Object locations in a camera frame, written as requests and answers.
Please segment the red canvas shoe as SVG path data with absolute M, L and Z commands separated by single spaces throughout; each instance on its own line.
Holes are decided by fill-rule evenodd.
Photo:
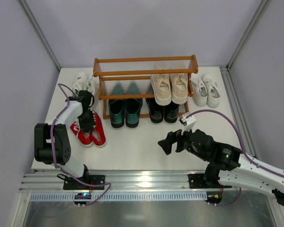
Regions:
M 105 137 L 103 125 L 102 125 L 99 115 L 95 111 L 92 111 L 92 113 L 93 113 L 93 119 L 95 123 L 93 131 L 92 131 L 93 142 L 96 146 L 102 147 L 106 143 L 106 137 Z
M 70 126 L 71 131 L 77 137 L 81 145 L 89 147 L 93 144 L 93 138 L 90 132 L 85 132 L 80 128 L 79 121 L 74 121 Z

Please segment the black loafer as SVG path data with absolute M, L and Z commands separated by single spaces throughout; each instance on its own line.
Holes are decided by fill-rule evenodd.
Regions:
M 163 121 L 163 106 L 156 103 L 155 98 L 146 98 L 146 103 L 149 109 L 150 120 L 153 123 L 160 123 Z
M 175 123 L 178 119 L 179 105 L 171 102 L 164 107 L 164 120 L 168 123 Z

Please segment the green loafer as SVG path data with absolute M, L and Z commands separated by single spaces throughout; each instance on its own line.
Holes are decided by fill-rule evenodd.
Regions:
M 138 95 L 138 86 L 132 82 L 127 90 L 128 95 Z M 139 124 L 140 111 L 142 108 L 142 98 L 129 98 L 125 101 L 125 123 L 129 128 L 135 128 Z
M 112 95 L 123 95 L 124 90 L 121 83 L 115 83 Z M 124 125 L 125 100 L 110 99 L 108 101 L 110 122 L 113 128 L 121 128 Z

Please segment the beige lace sneaker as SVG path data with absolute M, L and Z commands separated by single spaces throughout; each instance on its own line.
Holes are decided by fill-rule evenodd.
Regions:
M 161 106 L 170 104 L 171 85 L 169 74 L 152 74 L 150 80 L 156 103 Z
M 169 81 L 171 85 L 171 101 L 178 105 L 184 104 L 188 96 L 188 74 L 171 73 Z

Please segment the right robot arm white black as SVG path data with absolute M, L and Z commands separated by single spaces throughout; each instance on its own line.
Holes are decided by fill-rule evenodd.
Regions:
M 232 145 L 216 142 L 201 130 L 169 132 L 158 141 L 166 155 L 183 150 L 208 163 L 202 183 L 208 188 L 240 187 L 276 198 L 284 206 L 284 170 L 267 165 Z

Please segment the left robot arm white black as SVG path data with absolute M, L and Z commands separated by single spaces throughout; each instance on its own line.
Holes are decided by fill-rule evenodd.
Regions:
M 95 121 L 90 109 L 93 103 L 92 93 L 81 90 L 78 96 L 67 97 L 65 107 L 53 120 L 35 126 L 34 157 L 37 162 L 54 165 L 73 178 L 89 182 L 88 168 L 71 155 L 67 130 L 78 120 L 82 131 L 93 131 Z

